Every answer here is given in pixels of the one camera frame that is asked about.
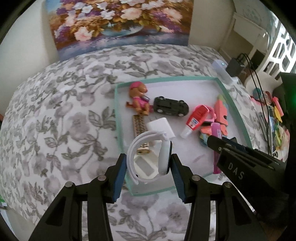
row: black cable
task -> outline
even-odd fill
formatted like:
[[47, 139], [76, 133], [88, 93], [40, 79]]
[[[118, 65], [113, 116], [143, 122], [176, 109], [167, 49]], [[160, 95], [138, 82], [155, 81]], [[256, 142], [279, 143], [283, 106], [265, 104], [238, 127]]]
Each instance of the black cable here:
[[[262, 89], [262, 86], [261, 86], [261, 83], [260, 83], [259, 77], [258, 77], [258, 75], [257, 75], [257, 73], [256, 73], [256, 70], [255, 70], [255, 68], [254, 68], [254, 66], [253, 66], [253, 64], [252, 64], [252, 62], [251, 62], [249, 56], [248, 56], [247, 54], [245, 54], [245, 53], [241, 53], [241, 54], [238, 56], [237, 59], [239, 59], [241, 55], [243, 55], [243, 56], [246, 58], [246, 61], [247, 61], [247, 63], [248, 63], [248, 67], [249, 67], [249, 70], [250, 70], [250, 74], [251, 74], [251, 77], [252, 77], [252, 80], [253, 80], [253, 83], [254, 83], [254, 85], [255, 85], [255, 88], [256, 88], [257, 94], [258, 94], [258, 96], [259, 96], [259, 98], [260, 98], [260, 94], [259, 94], [259, 91], [258, 91], [258, 88], [257, 88], [256, 82], [255, 82], [254, 77], [253, 77], [253, 75], [252, 75], [252, 69], [251, 69], [251, 67], [253, 68], [253, 70], [254, 70], [254, 72], [255, 72], [255, 75], [256, 75], [256, 77], [257, 77], [257, 80], [258, 80], [259, 86], [260, 86], [260, 90], [261, 90], [261, 93], [262, 93], [262, 96], [263, 96], [263, 99], [264, 99], [265, 105], [266, 105], [267, 115], [268, 115], [268, 116], [267, 116], [267, 125], [266, 125], [266, 122], [265, 122], [266, 136], [267, 136], [267, 138], [266, 138], [266, 139], [267, 139], [267, 140], [266, 140], [266, 141], [267, 141], [267, 153], [268, 153], [268, 154], [270, 153], [270, 155], [272, 155], [272, 152], [271, 152], [271, 150], [270, 150], [270, 145], [269, 145], [269, 139], [268, 139], [269, 110], [268, 110], [267, 102], [266, 102], [266, 99], [265, 99], [265, 96], [264, 96], [264, 92], [263, 92], [263, 89]], [[262, 105], [261, 100], [260, 100], [260, 105], [261, 105], [262, 113], [263, 113], [263, 116], [264, 116], [264, 110], [263, 110], [263, 105]]]
[[243, 53], [240, 53], [240, 55], [236, 58], [236, 60], [241, 63], [241, 61], [243, 60], [244, 58], [244, 54]]

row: white power adapter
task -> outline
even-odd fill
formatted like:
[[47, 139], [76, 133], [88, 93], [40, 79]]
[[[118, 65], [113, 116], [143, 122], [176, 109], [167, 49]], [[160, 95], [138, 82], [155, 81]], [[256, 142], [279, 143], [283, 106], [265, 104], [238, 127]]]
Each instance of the white power adapter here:
[[230, 85], [239, 81], [238, 77], [231, 77], [226, 71], [227, 64], [220, 59], [216, 59], [212, 63], [213, 69], [217, 72], [218, 77], [220, 76], [221, 82]]
[[[146, 123], [146, 128], [148, 131], [165, 131], [166, 137], [168, 139], [171, 139], [175, 137], [175, 134], [168, 122], [168, 120], [165, 117], [150, 121]], [[161, 140], [153, 141], [154, 145], [158, 142], [161, 142]]]

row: flower vase painting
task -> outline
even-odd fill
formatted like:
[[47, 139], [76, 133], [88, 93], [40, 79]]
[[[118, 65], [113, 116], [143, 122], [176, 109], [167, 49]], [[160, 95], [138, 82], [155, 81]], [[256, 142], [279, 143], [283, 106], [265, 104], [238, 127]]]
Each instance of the flower vase painting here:
[[122, 45], [188, 45], [193, 0], [46, 0], [60, 60]]

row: green tray edge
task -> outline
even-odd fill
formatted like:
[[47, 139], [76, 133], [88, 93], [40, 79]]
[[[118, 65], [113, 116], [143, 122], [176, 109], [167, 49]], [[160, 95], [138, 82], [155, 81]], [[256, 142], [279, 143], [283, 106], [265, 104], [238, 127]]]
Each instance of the green tray edge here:
[[[238, 125], [242, 126], [242, 132], [243, 132], [243, 136], [245, 138], [247, 146], [252, 148], [252, 143], [251, 143], [248, 131], [246, 129], [246, 126], [242, 120], [242, 117], [241, 117], [237, 107], [235, 106], [235, 103], [233, 102], [231, 96], [229, 95], [227, 89], [225, 88], [223, 83], [219, 80], [219, 78], [210, 77], [210, 76], [174, 76], [174, 77], [160, 77], [160, 78], [146, 79], [146, 80], [141, 80], [141, 82], [143, 82], [144, 84], [150, 84], [150, 83], [157, 83], [157, 82], [170, 82], [170, 81], [180, 81], [180, 80], [215, 80], [218, 83], [219, 87], [221, 88], [221, 90], [224, 94], [224, 98], [225, 98], [228, 106], [230, 107], [229, 111], [234, 114], [233, 116], [237, 116], [237, 118], [240, 117], [237, 120]], [[121, 134], [122, 126], [121, 126], [121, 121], [120, 121], [121, 118], [120, 118], [120, 112], [119, 112], [118, 89], [123, 88], [123, 87], [129, 87], [132, 82], [134, 82], [134, 81], [117, 84], [115, 86], [115, 90], [114, 90], [114, 96], [115, 96], [114, 97], [114, 102], [115, 102], [114, 105], [115, 105], [115, 122], [116, 122], [116, 131], [117, 131], [117, 141], [118, 141], [119, 150], [121, 153], [124, 153], [124, 151], [123, 151], [123, 143], [122, 143], [122, 138], [121, 138], [122, 137], [122, 134]], [[131, 192], [131, 180], [130, 180], [127, 173], [125, 176], [125, 180], [126, 180], [127, 188], [132, 196], [148, 196], [148, 195], [153, 195], [153, 194], [169, 191], [169, 190], [172, 190], [175, 188], [175, 186], [172, 186], [172, 187], [164, 188], [164, 189], [154, 191], [154, 192], [149, 192], [149, 193], [144, 193], [144, 194], [135, 194], [135, 193]]]

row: floral bedspread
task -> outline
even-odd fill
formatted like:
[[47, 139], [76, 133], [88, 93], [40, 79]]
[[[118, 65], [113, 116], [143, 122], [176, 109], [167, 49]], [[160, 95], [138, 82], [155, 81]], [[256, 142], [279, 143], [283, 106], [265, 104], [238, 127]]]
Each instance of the floral bedspread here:
[[[222, 57], [208, 47], [129, 45], [54, 63], [15, 91], [0, 132], [0, 194], [10, 207], [37, 224], [66, 181], [91, 181], [114, 165], [114, 88], [117, 83], [178, 75], [216, 76]], [[228, 86], [253, 147], [265, 148], [250, 96], [240, 83]], [[224, 174], [216, 182], [226, 180]], [[190, 205], [176, 191], [132, 197], [124, 186], [108, 207], [114, 240], [184, 238]], [[212, 209], [211, 239], [215, 233]], [[83, 213], [83, 240], [87, 240]]]

